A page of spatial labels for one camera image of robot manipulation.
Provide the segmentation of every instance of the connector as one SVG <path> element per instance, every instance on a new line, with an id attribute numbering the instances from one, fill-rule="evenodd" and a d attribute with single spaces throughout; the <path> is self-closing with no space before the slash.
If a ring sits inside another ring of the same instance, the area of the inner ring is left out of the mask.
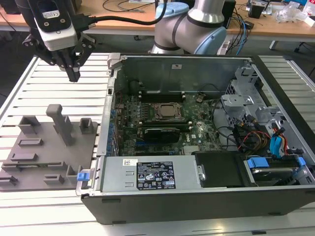
<path id="1" fill-rule="evenodd" d="M 257 120 L 255 117 L 253 117 L 252 115 L 247 115 L 246 119 L 250 122 L 250 123 L 257 123 Z"/>
<path id="2" fill-rule="evenodd" d="M 284 132 L 285 132 L 285 129 L 284 129 L 283 127 L 281 127 L 279 130 L 277 130 L 277 131 L 275 132 L 274 136 L 279 136 L 279 135 L 281 135 L 281 134 L 284 133 Z"/>
<path id="3" fill-rule="evenodd" d="M 277 126 L 276 123 L 271 123 L 271 127 L 272 127 L 273 129 L 277 129 L 277 128 L 278 128 L 278 126 Z"/>
<path id="4" fill-rule="evenodd" d="M 90 29 L 95 23 L 95 17 L 89 17 L 85 14 L 78 14 L 71 17 L 72 24 L 77 32 L 83 32 Z"/>

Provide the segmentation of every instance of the electronic equipment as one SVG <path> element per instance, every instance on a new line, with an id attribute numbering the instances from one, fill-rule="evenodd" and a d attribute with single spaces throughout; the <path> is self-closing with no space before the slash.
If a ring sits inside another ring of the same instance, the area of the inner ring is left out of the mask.
<path id="1" fill-rule="evenodd" d="M 10 15 L 20 14 L 19 8 L 15 1 L 12 0 L 0 0 L 0 5 L 3 7 L 4 11 Z"/>
<path id="2" fill-rule="evenodd" d="M 228 28 L 230 25 L 230 21 L 231 21 L 232 15 L 233 15 L 235 4 L 236 4 L 236 0 L 225 0 L 224 1 L 222 14 L 224 16 L 223 26 L 225 28 Z"/>
<path id="3" fill-rule="evenodd" d="M 286 65 L 110 54 L 95 165 L 78 175 L 84 205 L 111 225 L 283 215 L 315 202 L 315 134 L 278 84 Z"/>
<path id="4" fill-rule="evenodd" d="M 266 5 L 261 2 L 252 1 L 248 16 L 251 18 L 260 18 L 262 11 L 266 8 Z"/>

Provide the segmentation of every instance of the white table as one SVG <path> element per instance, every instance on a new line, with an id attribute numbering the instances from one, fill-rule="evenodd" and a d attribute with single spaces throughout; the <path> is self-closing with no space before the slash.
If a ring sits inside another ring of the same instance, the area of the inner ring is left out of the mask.
<path id="1" fill-rule="evenodd" d="M 74 84 L 57 66 L 34 58 L 0 109 L 0 161 L 7 158 L 20 133 L 16 125 L 22 115 L 36 115 L 41 122 L 51 121 L 45 115 L 50 103 L 62 104 L 63 114 L 69 115 L 71 121 L 91 117 L 100 124 L 108 80 L 106 60 L 107 54 L 92 54 L 81 68 L 79 82 Z M 314 219 L 315 204 L 309 204 L 285 216 L 104 226 L 96 222 L 74 190 L 0 192 L 3 236 L 252 235 L 256 230 L 266 231 L 268 236 L 310 236 L 315 234 Z"/>

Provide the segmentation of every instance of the blue latch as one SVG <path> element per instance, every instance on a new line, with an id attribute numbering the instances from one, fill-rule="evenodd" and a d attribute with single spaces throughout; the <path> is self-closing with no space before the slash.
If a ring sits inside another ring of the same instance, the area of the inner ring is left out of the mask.
<path id="1" fill-rule="evenodd" d="M 305 162 L 305 160 L 304 160 L 304 158 L 302 156 L 299 156 L 297 158 L 297 161 L 299 162 L 301 167 L 306 165 L 306 162 Z"/>
<path id="2" fill-rule="evenodd" d="M 248 166 L 252 168 L 268 168 L 269 164 L 265 157 L 252 157 L 247 160 Z"/>
<path id="3" fill-rule="evenodd" d="M 280 156 L 280 148 L 282 144 L 282 139 L 279 136 L 273 136 L 270 140 L 270 152 L 271 154 L 275 155 L 278 159 L 281 158 Z"/>
<path id="4" fill-rule="evenodd" d="M 90 180 L 90 173 L 78 173 L 77 181 L 89 181 Z"/>

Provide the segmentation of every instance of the warning label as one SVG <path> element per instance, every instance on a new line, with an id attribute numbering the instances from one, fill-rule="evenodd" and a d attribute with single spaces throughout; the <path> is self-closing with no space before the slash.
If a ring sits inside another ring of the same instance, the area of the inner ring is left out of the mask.
<path id="1" fill-rule="evenodd" d="M 137 188 L 139 190 L 175 189 L 173 162 L 138 162 Z"/>

